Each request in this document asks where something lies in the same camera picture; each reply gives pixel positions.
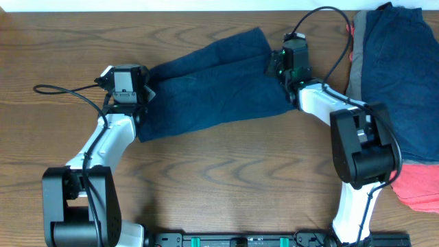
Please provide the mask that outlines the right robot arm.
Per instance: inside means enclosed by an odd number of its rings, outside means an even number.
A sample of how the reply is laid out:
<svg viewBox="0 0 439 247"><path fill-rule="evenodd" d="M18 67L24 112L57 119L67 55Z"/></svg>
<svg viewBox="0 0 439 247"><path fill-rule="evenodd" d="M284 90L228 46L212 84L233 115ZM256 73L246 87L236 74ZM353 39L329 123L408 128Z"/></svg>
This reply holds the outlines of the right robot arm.
<svg viewBox="0 0 439 247"><path fill-rule="evenodd" d="M308 44L300 34L272 52L265 74L279 80L294 108L330 127L333 164L342 181L332 242L372 246L369 225L377 196L402 168L387 107L351 99L312 77Z"/></svg>

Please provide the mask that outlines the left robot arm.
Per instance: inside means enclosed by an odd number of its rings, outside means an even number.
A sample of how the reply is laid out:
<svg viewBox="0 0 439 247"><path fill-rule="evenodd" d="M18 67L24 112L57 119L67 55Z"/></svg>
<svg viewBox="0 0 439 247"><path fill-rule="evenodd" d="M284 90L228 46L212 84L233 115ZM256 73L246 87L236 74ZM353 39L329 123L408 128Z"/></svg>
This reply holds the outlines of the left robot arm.
<svg viewBox="0 0 439 247"><path fill-rule="evenodd" d="M95 79L107 94L97 106L97 127L63 167L42 177L45 242L48 246L149 246L140 224L125 221L113 174L145 122L155 96L150 72L138 64L108 66Z"/></svg>

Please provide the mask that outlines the navy blue shorts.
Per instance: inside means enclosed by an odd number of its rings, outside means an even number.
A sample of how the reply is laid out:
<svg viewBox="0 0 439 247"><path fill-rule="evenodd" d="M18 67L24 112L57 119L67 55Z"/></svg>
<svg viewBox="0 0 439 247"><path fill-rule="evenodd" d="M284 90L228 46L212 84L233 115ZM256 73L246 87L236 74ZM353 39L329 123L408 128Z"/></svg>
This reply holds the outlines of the navy blue shorts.
<svg viewBox="0 0 439 247"><path fill-rule="evenodd" d="M292 110L278 80L264 74L271 52L255 28L150 69L155 96L138 138L152 141Z"/></svg>

